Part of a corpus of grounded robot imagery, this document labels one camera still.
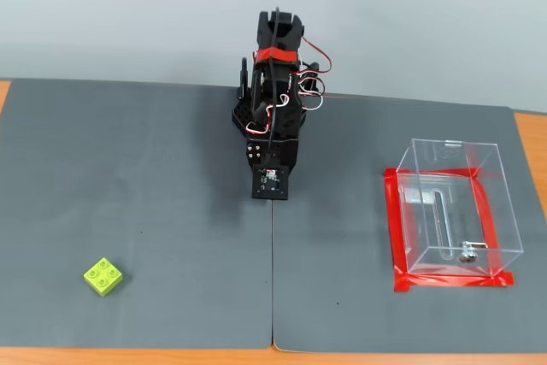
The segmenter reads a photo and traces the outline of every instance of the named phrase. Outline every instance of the wooden table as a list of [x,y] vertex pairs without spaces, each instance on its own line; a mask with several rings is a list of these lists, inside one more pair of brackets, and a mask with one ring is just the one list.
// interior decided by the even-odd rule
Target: wooden table
[[[9,82],[0,82],[0,110]],[[522,143],[544,212],[547,214],[547,116],[515,114]],[[405,354],[297,354],[267,350],[93,350],[80,348],[0,348],[6,364],[545,364],[547,355],[405,355]]]

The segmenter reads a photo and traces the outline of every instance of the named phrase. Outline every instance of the red taped square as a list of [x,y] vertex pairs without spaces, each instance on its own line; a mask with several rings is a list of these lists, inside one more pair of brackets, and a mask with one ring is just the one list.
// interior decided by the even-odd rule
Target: red taped square
[[[444,170],[443,174],[470,175],[470,170]],[[387,216],[391,237],[391,253],[393,255],[393,273],[395,276],[395,292],[410,291],[411,286],[513,286],[515,279],[512,273],[500,272],[491,276],[481,275],[442,275],[442,274],[409,274],[404,247],[403,217],[398,192],[397,173],[395,168],[385,171],[385,197],[387,200]],[[491,215],[488,198],[484,187],[471,179],[473,192],[476,196],[479,218],[482,223],[485,241],[497,247],[497,235],[494,220]]]

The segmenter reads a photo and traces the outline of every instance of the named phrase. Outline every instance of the red tape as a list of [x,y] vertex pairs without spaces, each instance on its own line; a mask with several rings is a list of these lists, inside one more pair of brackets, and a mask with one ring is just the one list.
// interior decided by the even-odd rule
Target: red tape
[[297,63],[298,53],[296,51],[285,51],[277,47],[268,47],[267,49],[258,50],[255,57],[255,64],[263,62],[269,58],[281,60],[282,62]]
[[[474,178],[479,170],[444,170],[442,172],[425,172],[424,174],[459,175],[471,178],[473,193],[477,200],[479,218],[482,222],[485,241],[489,248],[497,248],[497,235],[490,205],[484,187]],[[501,271],[491,277],[486,275],[442,275],[442,274],[409,274],[404,247],[403,216],[399,199],[397,172],[388,168],[384,175],[387,216],[391,236],[393,255],[393,273],[395,275],[395,292],[410,291],[411,286],[513,286],[515,278],[512,273]],[[493,253],[489,264],[496,267],[501,261]]]

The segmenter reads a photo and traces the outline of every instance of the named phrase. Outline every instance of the cable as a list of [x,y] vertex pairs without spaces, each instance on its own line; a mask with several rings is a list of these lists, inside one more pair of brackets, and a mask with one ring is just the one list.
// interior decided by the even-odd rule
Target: cable
[[[314,80],[321,83],[323,90],[321,90],[321,91],[307,90],[307,89],[304,89],[302,87],[302,83],[304,83],[305,81],[314,81]],[[323,81],[323,79],[321,77],[302,77],[302,78],[298,79],[298,86],[300,88],[300,92],[298,94],[301,94],[301,93],[314,93],[314,95],[318,95],[318,96],[322,96],[322,95],[325,94],[325,89],[326,89],[325,82]]]
[[331,58],[323,50],[321,50],[315,44],[313,44],[309,40],[307,40],[304,36],[302,36],[302,40],[304,42],[306,42],[307,44],[309,44],[311,47],[313,47],[315,50],[319,51],[323,55],[323,57],[325,57],[328,60],[328,69],[327,70],[315,70],[313,68],[306,68],[304,70],[300,70],[300,71],[296,72],[296,74],[301,76],[301,75],[306,74],[306,73],[325,74],[325,73],[330,72],[331,69],[332,69],[332,60],[331,60]]
[[[275,46],[275,40],[277,38],[277,29],[279,27],[279,7],[275,8],[275,23],[273,24],[273,34],[272,34],[272,44],[270,47]],[[272,126],[270,128],[270,137],[268,139],[268,148],[266,150],[266,163],[268,163],[271,154],[272,140],[274,139],[275,131],[275,110],[277,109],[277,81],[274,78],[274,59],[270,56],[268,58],[268,63],[270,66],[270,77],[272,79]]]
[[[282,94],[279,96],[281,98],[281,104],[276,104],[277,107],[285,107],[288,103],[289,103],[289,95],[288,94]],[[245,128],[245,130],[247,130],[247,132],[250,132],[251,134],[266,134],[269,132],[270,130],[270,112],[269,110],[273,107],[274,105],[273,104],[269,104],[267,107],[266,107],[266,114],[268,115],[268,122],[266,123],[266,129],[261,132],[260,130],[254,130],[252,128],[250,128],[250,125],[251,124],[254,124],[253,121],[251,121],[247,127]]]
[[321,102],[319,103],[319,105],[316,106],[316,107],[313,107],[312,109],[302,105],[303,110],[314,111],[314,110],[317,110],[319,107],[321,107],[323,105],[323,96],[321,94],[319,94],[317,91],[312,91],[311,93],[305,93],[305,94],[302,93],[302,94],[300,94],[300,96],[317,96],[318,98],[321,99]]

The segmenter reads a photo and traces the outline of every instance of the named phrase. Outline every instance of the red wire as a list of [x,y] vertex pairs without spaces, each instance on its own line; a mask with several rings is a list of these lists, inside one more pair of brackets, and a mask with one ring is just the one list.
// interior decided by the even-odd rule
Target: red wire
[[302,36],[302,40],[309,44],[311,47],[313,47],[315,50],[319,51],[323,57],[325,57],[328,60],[328,69],[327,70],[314,70],[313,68],[306,68],[305,70],[302,70],[300,72],[295,72],[295,74],[301,76],[306,73],[317,73],[317,74],[325,74],[331,71],[332,69],[332,60],[331,58],[319,47],[317,47],[315,44],[311,43],[309,40],[307,40],[304,36]]

